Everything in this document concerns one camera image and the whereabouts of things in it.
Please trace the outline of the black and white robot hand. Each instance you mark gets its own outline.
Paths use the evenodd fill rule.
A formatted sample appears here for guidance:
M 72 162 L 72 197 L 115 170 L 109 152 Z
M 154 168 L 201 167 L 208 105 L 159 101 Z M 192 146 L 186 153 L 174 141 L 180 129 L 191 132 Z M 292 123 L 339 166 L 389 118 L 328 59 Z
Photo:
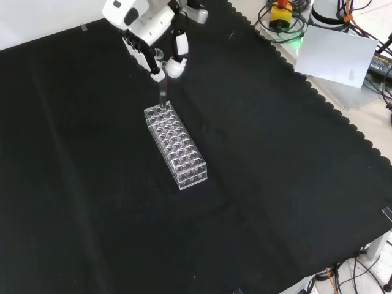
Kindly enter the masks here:
M 106 1 L 102 15 L 122 32 L 131 57 L 160 82 L 165 77 L 179 78 L 186 67 L 189 43 L 181 15 L 202 25 L 208 11 L 198 1 Z M 167 31 L 172 33 L 173 56 L 164 67 L 154 45 Z

